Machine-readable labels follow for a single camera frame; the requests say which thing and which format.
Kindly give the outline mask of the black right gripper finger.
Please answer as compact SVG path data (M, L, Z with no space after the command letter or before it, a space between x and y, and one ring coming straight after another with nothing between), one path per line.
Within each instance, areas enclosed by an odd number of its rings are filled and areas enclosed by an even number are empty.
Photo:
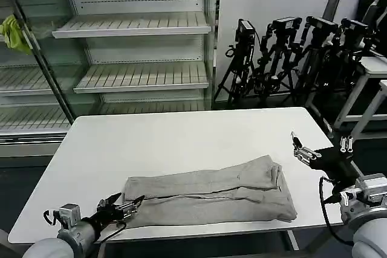
M312 161L316 161L318 158L321 158L320 153L303 146L300 139L293 131L291 131L291 139L293 142L293 155L302 163L310 166Z
M354 138L349 135L347 137L341 137L340 139L340 151L342 153L353 153Z

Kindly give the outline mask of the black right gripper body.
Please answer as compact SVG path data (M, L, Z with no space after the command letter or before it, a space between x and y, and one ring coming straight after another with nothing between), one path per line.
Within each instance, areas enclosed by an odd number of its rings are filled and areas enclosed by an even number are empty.
M329 147L316 151L320 157L310 161L314 170L322 170L333 184L355 184L359 174L352 165L351 153L341 152L338 147Z

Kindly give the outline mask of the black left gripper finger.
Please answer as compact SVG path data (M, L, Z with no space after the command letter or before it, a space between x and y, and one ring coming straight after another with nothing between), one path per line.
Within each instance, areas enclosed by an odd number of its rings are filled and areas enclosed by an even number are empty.
M122 212L123 218L130 218L134 214L138 212L138 208L141 206L145 196L139 196L135 198L133 201L126 202L120 206L118 206L118 210Z
M99 203L97 204L98 210L105 210L107 208L111 208L115 206L115 202L118 200L118 198L121 196L121 193L113 194L105 199L101 199Z

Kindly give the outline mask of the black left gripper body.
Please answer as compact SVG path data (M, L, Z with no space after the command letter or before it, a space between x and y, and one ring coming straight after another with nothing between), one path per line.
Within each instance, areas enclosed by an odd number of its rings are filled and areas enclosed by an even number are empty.
M123 220L123 210L115 204L98 207L97 212L92 216L82 218L82 221L89 223L94 230L104 230L109 224L121 220Z

